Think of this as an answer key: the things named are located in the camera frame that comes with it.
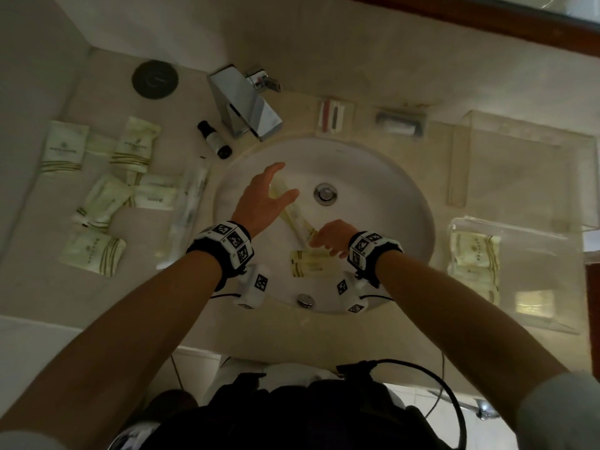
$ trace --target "hand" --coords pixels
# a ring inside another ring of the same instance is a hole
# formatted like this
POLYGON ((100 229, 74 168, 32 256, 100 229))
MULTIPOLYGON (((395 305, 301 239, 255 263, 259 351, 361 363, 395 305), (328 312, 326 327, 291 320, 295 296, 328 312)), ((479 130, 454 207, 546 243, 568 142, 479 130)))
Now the hand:
POLYGON ((312 240, 308 243, 311 248, 320 248, 324 246, 325 249, 330 249, 330 256, 340 254, 340 258, 348 256, 348 245, 350 239, 360 232, 356 227, 348 224, 341 219, 336 221, 328 222, 324 225, 319 232, 312 237, 312 240))
POLYGON ((285 162, 276 162, 258 174, 244 191, 233 212, 231 220, 241 224, 254 238, 269 227, 277 219, 285 207, 294 202, 300 195, 298 189, 290 189, 276 199, 269 197, 269 185, 275 172, 283 169, 285 162))

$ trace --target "small black bottle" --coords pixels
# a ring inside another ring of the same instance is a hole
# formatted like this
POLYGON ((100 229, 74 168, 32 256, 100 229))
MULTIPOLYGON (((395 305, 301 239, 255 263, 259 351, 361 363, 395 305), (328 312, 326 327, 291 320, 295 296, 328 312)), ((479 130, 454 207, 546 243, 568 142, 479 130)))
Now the small black bottle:
POLYGON ((217 130, 210 126, 206 120, 198 123, 198 129, 202 133, 202 137, 204 137, 206 143, 208 143, 208 146, 219 158, 227 159, 231 156, 231 153, 233 153, 231 147, 225 143, 217 130))

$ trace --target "forearm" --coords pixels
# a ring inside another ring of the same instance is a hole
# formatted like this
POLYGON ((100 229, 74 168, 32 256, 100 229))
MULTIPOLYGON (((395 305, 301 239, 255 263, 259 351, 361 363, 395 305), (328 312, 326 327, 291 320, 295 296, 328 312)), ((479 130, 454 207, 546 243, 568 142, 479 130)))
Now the forearm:
POLYGON ((221 267, 193 251, 90 325, 49 363, 0 421, 71 449, 110 439, 210 299, 221 267))
POLYGON ((446 274, 397 251, 382 254, 376 274, 409 319, 512 428, 524 397, 566 371, 521 325, 446 274))

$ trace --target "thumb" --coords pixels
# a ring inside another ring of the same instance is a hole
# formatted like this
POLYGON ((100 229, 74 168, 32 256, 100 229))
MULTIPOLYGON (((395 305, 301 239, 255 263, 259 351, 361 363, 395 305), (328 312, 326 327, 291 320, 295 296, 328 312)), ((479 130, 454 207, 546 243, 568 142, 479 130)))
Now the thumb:
POLYGON ((290 189, 289 191, 286 191, 282 196, 276 198, 275 201, 277 202, 277 205, 279 205, 279 208, 283 210, 289 204, 295 202, 298 196, 300 196, 299 189, 290 189))

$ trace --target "black round lid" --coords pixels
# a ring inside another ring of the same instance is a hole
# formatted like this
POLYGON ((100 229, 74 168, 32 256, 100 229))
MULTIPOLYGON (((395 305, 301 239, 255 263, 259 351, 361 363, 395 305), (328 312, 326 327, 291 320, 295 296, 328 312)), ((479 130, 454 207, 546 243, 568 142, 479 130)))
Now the black round lid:
POLYGON ((217 151, 217 155, 221 159, 229 158, 231 156, 231 153, 233 153, 233 151, 231 150, 231 147, 229 145, 225 145, 224 147, 221 147, 219 151, 217 151))
POLYGON ((162 99, 175 91, 179 76, 168 63, 150 60, 142 63, 131 77, 133 88, 148 99, 162 99))

